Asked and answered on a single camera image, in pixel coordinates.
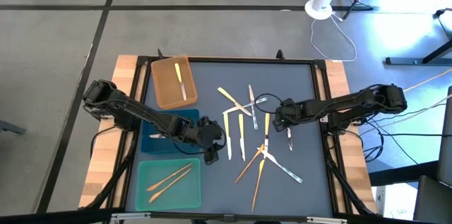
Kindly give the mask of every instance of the butter knife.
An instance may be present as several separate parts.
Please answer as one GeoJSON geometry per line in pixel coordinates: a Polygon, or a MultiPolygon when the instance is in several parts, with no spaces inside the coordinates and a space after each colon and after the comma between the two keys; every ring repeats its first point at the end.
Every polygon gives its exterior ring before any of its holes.
{"type": "Polygon", "coordinates": [[[284,170],[284,172],[286,172],[288,175],[291,176],[291,178],[295,179],[295,181],[297,181],[298,183],[302,183],[303,179],[296,176],[296,174],[290,172],[287,168],[283,167],[280,163],[278,163],[275,159],[275,157],[273,155],[271,155],[270,153],[268,153],[268,151],[262,151],[262,154],[264,156],[266,156],[271,162],[275,163],[280,169],[284,170]]]}
{"type": "Polygon", "coordinates": [[[184,82],[182,82],[181,69],[179,68],[179,64],[174,64],[174,67],[176,68],[177,79],[179,79],[179,84],[181,85],[182,97],[186,100],[185,85],[184,82]]]}
{"type": "Polygon", "coordinates": [[[251,99],[251,113],[253,114],[254,129],[258,129],[256,113],[254,112],[254,94],[251,85],[248,85],[248,89],[249,89],[249,98],[251,99]]]}

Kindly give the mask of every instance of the dark gray tabletop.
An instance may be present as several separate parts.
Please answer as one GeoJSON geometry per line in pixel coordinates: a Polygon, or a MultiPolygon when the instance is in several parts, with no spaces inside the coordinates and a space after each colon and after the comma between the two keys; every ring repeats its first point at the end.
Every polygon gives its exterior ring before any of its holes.
{"type": "MultiPolygon", "coordinates": [[[[198,101],[183,109],[198,109],[201,116],[207,115],[217,120],[221,126],[223,126],[222,112],[233,107],[233,104],[217,91],[218,87],[223,87],[243,105],[250,103],[248,84],[251,84],[255,97],[261,93],[273,93],[283,100],[293,98],[295,101],[300,101],[314,98],[310,68],[303,64],[192,62],[191,70],[198,92],[198,101]]],[[[153,80],[150,80],[145,104],[158,110],[153,80]]],[[[261,108],[271,111],[274,111],[277,106],[276,100],[269,100],[260,105],[261,108]]],[[[267,160],[263,167],[256,206],[254,212],[251,212],[258,166],[263,156],[259,156],[254,161],[237,184],[234,184],[234,181],[254,156],[256,148],[263,143],[265,114],[256,111],[258,130],[254,130],[252,118],[244,115],[245,163],[240,153],[238,114],[238,111],[229,114],[232,159],[227,159],[226,147],[219,152],[219,161],[210,166],[203,163],[202,155],[197,155],[201,160],[201,207],[172,211],[331,217],[331,198],[323,161],[319,125],[316,122],[293,127],[293,151],[289,149],[287,134],[277,133],[273,126],[270,126],[268,151],[281,165],[300,176],[303,183],[298,184],[267,160]]],[[[127,211],[135,211],[137,167],[141,161],[193,157],[180,153],[149,155],[140,152],[140,149],[141,139],[138,140],[137,154],[133,163],[131,186],[126,203],[127,211]]]]}

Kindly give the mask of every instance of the floor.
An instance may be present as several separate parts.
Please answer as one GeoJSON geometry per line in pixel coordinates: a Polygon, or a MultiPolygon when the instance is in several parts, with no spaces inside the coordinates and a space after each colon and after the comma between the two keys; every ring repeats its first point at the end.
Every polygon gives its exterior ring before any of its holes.
{"type": "MultiPolygon", "coordinates": [[[[0,4],[103,5],[106,0],[0,0],[0,4]]],[[[113,5],[293,5],[308,0],[113,0],[113,5]]],[[[406,88],[447,67],[387,66],[385,57],[423,57],[448,40],[432,14],[451,0],[363,0],[371,13],[352,13],[340,27],[355,42],[358,58],[346,63],[351,91],[373,83],[406,88]]],[[[347,6],[348,0],[333,0],[347,6]]],[[[0,9],[0,118],[27,128],[24,136],[0,133],[0,216],[30,213],[42,186],[101,11],[15,11],[0,9]]],[[[312,19],[302,11],[110,11],[88,82],[111,78],[118,54],[274,57],[321,59],[310,45],[312,19]]],[[[334,59],[349,59],[352,49],[333,29],[318,21],[314,42],[334,59]]],[[[409,111],[446,96],[452,74],[406,93],[409,111]]],[[[438,107],[390,132],[441,132],[444,107],[438,107]]],[[[89,147],[98,123],[79,111],[50,211],[75,209],[89,163],[89,147]]],[[[417,162],[436,160],[439,138],[398,137],[417,162]]],[[[364,137],[364,147],[379,143],[364,137]]],[[[369,171],[413,162],[387,138],[381,157],[369,171]]]]}

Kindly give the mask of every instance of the utensil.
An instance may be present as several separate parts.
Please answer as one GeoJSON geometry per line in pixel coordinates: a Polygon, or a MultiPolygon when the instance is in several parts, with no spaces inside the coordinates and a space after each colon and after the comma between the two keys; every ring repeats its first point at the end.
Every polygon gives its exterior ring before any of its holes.
{"type": "Polygon", "coordinates": [[[238,178],[235,180],[234,184],[236,184],[240,178],[242,178],[243,174],[248,170],[248,167],[253,163],[253,161],[257,158],[257,156],[259,156],[259,154],[261,154],[261,152],[263,151],[263,144],[261,145],[261,147],[259,148],[259,150],[256,152],[256,154],[254,155],[254,157],[248,162],[248,164],[246,165],[246,167],[242,170],[242,172],[240,173],[240,175],[238,176],[238,178]]]}
{"type": "Polygon", "coordinates": [[[146,189],[147,191],[152,191],[154,189],[157,189],[157,187],[159,187],[162,183],[166,182],[169,178],[179,174],[182,170],[186,169],[187,167],[191,166],[191,164],[193,163],[189,163],[188,165],[181,167],[179,170],[177,170],[176,172],[170,174],[168,177],[164,178],[163,180],[161,180],[160,182],[154,184],[153,186],[150,186],[148,189],[146,189]]]}
{"type": "Polygon", "coordinates": [[[182,82],[181,69],[179,68],[178,63],[174,64],[174,67],[176,68],[177,79],[179,79],[179,84],[181,85],[182,97],[186,100],[185,85],[184,82],[182,82]]]}
{"type": "Polygon", "coordinates": [[[261,160],[261,164],[259,164],[259,176],[257,178],[256,190],[254,191],[253,206],[251,207],[251,212],[254,211],[254,204],[256,203],[257,191],[259,190],[259,183],[261,183],[262,169],[265,161],[266,160],[261,160]]]}
{"type": "Polygon", "coordinates": [[[267,158],[268,158],[269,160],[271,160],[271,162],[275,163],[280,169],[284,170],[284,172],[286,172],[288,175],[290,175],[291,178],[295,179],[295,181],[297,181],[297,182],[300,183],[300,184],[303,182],[303,179],[302,179],[302,178],[296,176],[296,174],[290,172],[287,168],[283,167],[280,163],[278,163],[278,162],[276,161],[275,157],[274,157],[273,155],[271,155],[269,152],[262,151],[262,154],[263,154],[264,156],[267,156],[267,158]]]}
{"type": "Polygon", "coordinates": [[[243,114],[239,114],[239,127],[240,127],[240,149],[242,150],[242,159],[245,161],[245,142],[243,131],[243,114]]]}
{"type": "Polygon", "coordinates": [[[156,200],[157,197],[159,197],[165,190],[167,190],[169,187],[171,187],[174,183],[179,181],[184,175],[186,175],[188,172],[190,172],[190,170],[191,170],[191,168],[189,170],[185,171],[182,175],[178,176],[178,178],[174,179],[174,181],[172,181],[170,184],[168,184],[165,188],[163,188],[159,192],[153,194],[153,196],[149,199],[149,203],[152,203],[154,200],[156,200]]]}
{"type": "MultiPolygon", "coordinates": [[[[265,101],[267,101],[267,97],[263,97],[263,98],[260,98],[260,99],[256,100],[256,104],[259,104],[259,103],[262,103],[262,102],[265,102],[265,101]]],[[[254,103],[251,102],[249,104],[246,104],[243,107],[251,107],[252,104],[254,104],[254,103]]],[[[240,110],[240,109],[238,107],[231,107],[228,110],[224,111],[223,114],[224,113],[230,113],[230,112],[237,111],[237,110],[240,110]]]]}
{"type": "Polygon", "coordinates": [[[227,157],[231,160],[232,149],[231,149],[231,138],[229,137],[229,119],[227,114],[223,114],[223,120],[225,120],[225,132],[226,132],[226,145],[227,145],[227,157]]]}
{"type": "Polygon", "coordinates": [[[287,128],[287,137],[289,138],[289,149],[292,150],[293,142],[292,142],[292,132],[289,128],[287,128]]]}
{"type": "Polygon", "coordinates": [[[266,137],[263,140],[263,150],[268,152],[268,126],[270,125],[270,114],[266,113],[266,137]]]}
{"type": "Polygon", "coordinates": [[[248,112],[248,110],[246,110],[245,107],[243,107],[243,106],[240,105],[237,101],[235,101],[235,99],[234,99],[231,95],[229,95],[229,93],[227,93],[225,89],[223,89],[223,88],[221,88],[221,87],[218,87],[218,91],[221,92],[226,98],[228,98],[229,100],[231,100],[231,101],[234,103],[234,105],[235,105],[236,107],[238,107],[242,112],[244,112],[246,115],[251,116],[251,113],[248,112]]]}
{"type": "Polygon", "coordinates": [[[248,89],[249,89],[249,98],[251,99],[251,103],[252,103],[251,104],[251,113],[253,113],[253,125],[254,125],[254,129],[258,129],[256,113],[254,112],[254,94],[253,94],[253,89],[251,88],[251,85],[248,85],[248,89]]]}

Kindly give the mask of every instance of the black cable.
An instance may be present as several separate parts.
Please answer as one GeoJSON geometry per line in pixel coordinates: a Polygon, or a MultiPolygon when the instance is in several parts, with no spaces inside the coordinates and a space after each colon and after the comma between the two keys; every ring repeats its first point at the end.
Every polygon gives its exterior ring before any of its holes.
{"type": "Polygon", "coordinates": [[[353,135],[355,135],[357,138],[359,138],[360,140],[361,140],[361,148],[363,148],[364,149],[364,141],[362,140],[362,137],[358,134],[358,133],[355,133],[355,132],[353,132],[353,131],[349,131],[349,130],[344,130],[345,132],[348,132],[348,133],[350,133],[350,134],[353,134],[353,135]]]}
{"type": "MultiPolygon", "coordinates": [[[[439,107],[439,106],[442,106],[442,105],[446,105],[446,104],[438,104],[438,105],[433,106],[432,108],[439,107]]],[[[428,108],[426,107],[426,108],[422,108],[422,109],[420,109],[418,111],[408,112],[408,113],[405,113],[405,114],[397,114],[397,115],[394,115],[393,117],[388,117],[388,118],[383,118],[383,119],[379,119],[379,120],[374,120],[373,122],[381,122],[381,121],[384,121],[384,120],[387,120],[387,119],[394,119],[396,117],[404,117],[405,115],[415,114],[415,113],[422,112],[422,111],[427,110],[427,109],[428,108]]]]}
{"type": "Polygon", "coordinates": [[[376,160],[378,157],[380,157],[380,155],[383,153],[384,137],[381,135],[381,131],[378,130],[373,124],[370,124],[369,122],[366,122],[366,123],[369,124],[370,126],[374,127],[374,128],[378,131],[378,133],[379,133],[379,135],[380,135],[380,142],[381,142],[381,145],[380,145],[380,146],[373,147],[373,148],[370,148],[370,149],[367,149],[367,150],[363,151],[363,152],[370,151],[370,153],[367,154],[367,155],[364,157],[364,159],[366,160],[366,162],[367,162],[367,163],[370,163],[370,162],[376,160]],[[368,158],[370,155],[372,155],[372,153],[374,153],[374,152],[377,151],[377,150],[378,150],[378,152],[376,153],[376,155],[375,155],[372,159],[367,160],[367,158],[368,158]]]}
{"type": "Polygon", "coordinates": [[[257,105],[256,101],[257,101],[258,99],[260,99],[261,97],[263,97],[263,96],[272,96],[272,97],[274,97],[275,99],[279,100],[280,105],[283,103],[283,101],[282,101],[277,95],[274,95],[274,94],[271,94],[271,93],[262,93],[262,94],[260,94],[259,96],[257,96],[257,97],[254,98],[254,107],[256,107],[259,111],[264,112],[264,113],[266,113],[266,114],[276,114],[276,112],[269,112],[269,111],[266,111],[266,110],[262,110],[262,109],[257,105]]]}
{"type": "Polygon", "coordinates": [[[113,128],[115,128],[115,127],[116,127],[116,126],[114,125],[114,126],[111,126],[110,128],[103,129],[103,130],[97,132],[97,133],[93,136],[93,139],[91,139],[90,158],[91,158],[91,156],[93,156],[94,143],[95,143],[95,141],[96,141],[97,136],[99,136],[100,134],[102,134],[102,133],[104,133],[104,132],[106,132],[106,131],[109,131],[110,129],[113,129],[113,128]]]}
{"type": "Polygon", "coordinates": [[[411,158],[411,156],[410,156],[407,152],[405,152],[405,150],[403,150],[402,146],[397,142],[397,140],[393,137],[393,135],[389,134],[388,131],[386,131],[386,130],[383,129],[383,128],[380,128],[380,129],[381,129],[382,131],[386,132],[386,134],[387,134],[388,136],[390,136],[390,137],[394,140],[394,143],[402,150],[402,152],[403,152],[407,157],[409,157],[409,159],[411,159],[414,163],[416,163],[416,165],[419,165],[419,163],[417,163],[415,159],[411,158]]]}

